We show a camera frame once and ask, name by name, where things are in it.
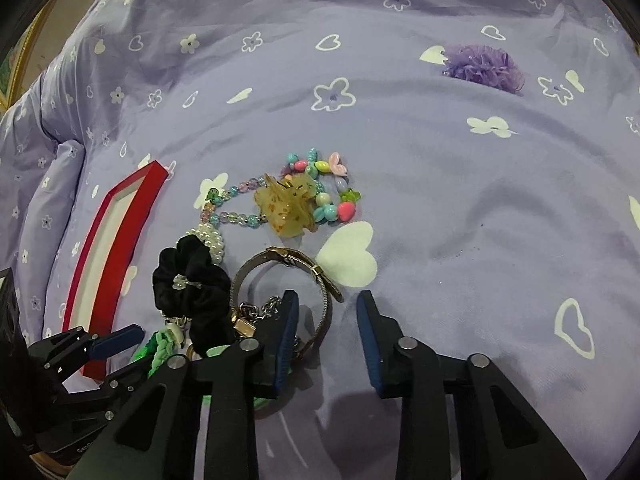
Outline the gold square wrist watch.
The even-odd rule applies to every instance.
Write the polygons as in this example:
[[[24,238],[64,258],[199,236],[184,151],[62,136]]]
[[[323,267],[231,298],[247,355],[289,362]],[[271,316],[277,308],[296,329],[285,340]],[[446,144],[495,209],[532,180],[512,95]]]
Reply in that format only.
[[[258,325],[273,321],[282,312],[285,292],[302,284],[304,278],[309,283],[299,295],[314,294],[317,303],[308,304],[307,308],[318,315],[306,338],[294,338],[293,362],[304,362],[322,344],[331,325],[333,307],[344,302],[345,295],[326,268],[299,249],[270,246],[248,258],[235,273],[230,292],[230,321],[235,333],[242,338],[255,338]]]

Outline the black velvet scrunchie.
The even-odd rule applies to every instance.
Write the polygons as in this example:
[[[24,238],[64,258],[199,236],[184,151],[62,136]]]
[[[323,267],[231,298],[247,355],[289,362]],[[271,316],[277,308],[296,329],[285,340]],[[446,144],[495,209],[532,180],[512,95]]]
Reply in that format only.
[[[166,318],[185,318],[199,356],[233,344],[230,321],[231,278],[213,263],[209,248],[195,235],[164,248],[152,273],[154,304]]]

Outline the yellow translucent hair claw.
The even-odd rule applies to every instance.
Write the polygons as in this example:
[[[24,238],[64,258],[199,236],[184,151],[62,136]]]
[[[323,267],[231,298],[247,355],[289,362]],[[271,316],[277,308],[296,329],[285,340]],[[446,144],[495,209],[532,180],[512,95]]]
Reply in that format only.
[[[265,185],[254,193],[260,214],[278,237],[293,238],[317,229],[314,220],[316,181],[308,174],[293,174],[280,180],[264,175]]]

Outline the red jewelry tray box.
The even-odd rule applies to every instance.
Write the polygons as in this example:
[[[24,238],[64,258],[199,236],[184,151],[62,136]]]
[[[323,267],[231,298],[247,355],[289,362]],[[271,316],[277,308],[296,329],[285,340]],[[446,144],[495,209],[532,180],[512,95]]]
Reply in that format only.
[[[153,160],[108,191],[70,281],[62,329],[110,336],[138,239],[168,171]]]

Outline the purple floral bed duvet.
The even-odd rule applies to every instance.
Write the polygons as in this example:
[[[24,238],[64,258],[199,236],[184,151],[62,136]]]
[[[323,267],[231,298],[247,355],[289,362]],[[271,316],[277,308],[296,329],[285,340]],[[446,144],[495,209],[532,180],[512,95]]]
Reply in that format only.
[[[518,94],[446,77],[508,52]],[[445,356],[491,357],[590,479],[639,430],[639,60],[602,0],[96,0],[1,121],[1,263],[27,342],[59,332],[105,194],[168,171],[114,319],[162,326],[152,273],[234,190],[339,154],[354,220],[294,246],[342,288],[257,422],[265,479],[390,479],[399,405],[370,386],[370,289]]]

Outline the gold picture frame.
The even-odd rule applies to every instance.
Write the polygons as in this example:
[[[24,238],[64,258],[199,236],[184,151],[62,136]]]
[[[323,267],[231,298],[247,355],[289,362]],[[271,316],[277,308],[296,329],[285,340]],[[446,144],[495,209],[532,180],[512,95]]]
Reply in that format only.
[[[46,4],[1,63],[0,99],[2,113],[5,113],[24,92],[23,79],[26,67],[48,13],[49,9]]]

